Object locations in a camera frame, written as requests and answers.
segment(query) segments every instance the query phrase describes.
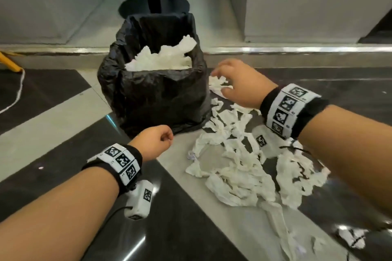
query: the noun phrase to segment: black trash bag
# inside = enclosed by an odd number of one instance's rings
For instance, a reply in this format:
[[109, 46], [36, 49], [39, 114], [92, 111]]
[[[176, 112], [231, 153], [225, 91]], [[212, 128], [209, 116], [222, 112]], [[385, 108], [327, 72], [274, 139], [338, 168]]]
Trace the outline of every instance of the black trash bag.
[[[197, 45], [186, 54], [187, 70], [127, 71], [125, 64], [144, 46], [158, 53], [162, 45], [175, 46], [185, 35]], [[173, 133], [200, 129], [211, 114], [207, 65], [200, 49], [191, 13], [129, 16], [116, 34], [109, 55], [98, 70], [102, 92], [120, 127], [130, 137], [145, 128], [169, 125]]]

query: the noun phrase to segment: person's right arm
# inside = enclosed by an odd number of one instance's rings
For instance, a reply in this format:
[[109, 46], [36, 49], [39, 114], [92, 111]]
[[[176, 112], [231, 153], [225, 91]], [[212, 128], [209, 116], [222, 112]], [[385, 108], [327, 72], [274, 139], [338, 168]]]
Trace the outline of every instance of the person's right arm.
[[[240, 60], [219, 63], [233, 89], [222, 93], [239, 105], [260, 108], [277, 85]], [[329, 105], [302, 130], [298, 140], [359, 194], [392, 216], [392, 127]]]

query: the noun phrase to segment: yellow pole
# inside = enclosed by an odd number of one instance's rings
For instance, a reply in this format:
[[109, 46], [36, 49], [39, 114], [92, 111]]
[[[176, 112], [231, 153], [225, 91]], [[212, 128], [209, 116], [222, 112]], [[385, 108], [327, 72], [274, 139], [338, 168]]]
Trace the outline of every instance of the yellow pole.
[[0, 62], [4, 63], [12, 71], [19, 72], [22, 70], [20, 66], [16, 65], [11, 59], [4, 56], [2, 52], [0, 52]]

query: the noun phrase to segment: white cord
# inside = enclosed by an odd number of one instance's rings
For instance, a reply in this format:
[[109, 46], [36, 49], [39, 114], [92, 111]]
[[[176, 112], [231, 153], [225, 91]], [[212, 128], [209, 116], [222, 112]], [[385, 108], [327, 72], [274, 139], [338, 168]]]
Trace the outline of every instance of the white cord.
[[20, 77], [20, 86], [19, 86], [19, 90], [17, 93], [17, 98], [15, 99], [15, 101], [11, 105], [8, 105], [5, 109], [0, 110], [0, 114], [4, 113], [6, 110], [8, 110], [11, 106], [15, 105], [19, 101], [20, 96], [22, 94], [23, 80], [24, 80], [25, 74], [26, 73], [25, 73], [24, 69], [22, 69], [22, 76]]

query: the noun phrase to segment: person's left arm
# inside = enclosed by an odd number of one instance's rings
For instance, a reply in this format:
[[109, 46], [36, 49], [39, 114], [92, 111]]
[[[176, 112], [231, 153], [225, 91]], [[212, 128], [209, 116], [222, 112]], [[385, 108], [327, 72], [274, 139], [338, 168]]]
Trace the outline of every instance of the person's left arm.
[[[142, 131], [129, 145], [149, 161], [172, 141], [170, 128], [161, 125]], [[81, 171], [0, 223], [0, 260], [80, 260], [118, 194], [107, 170]]]

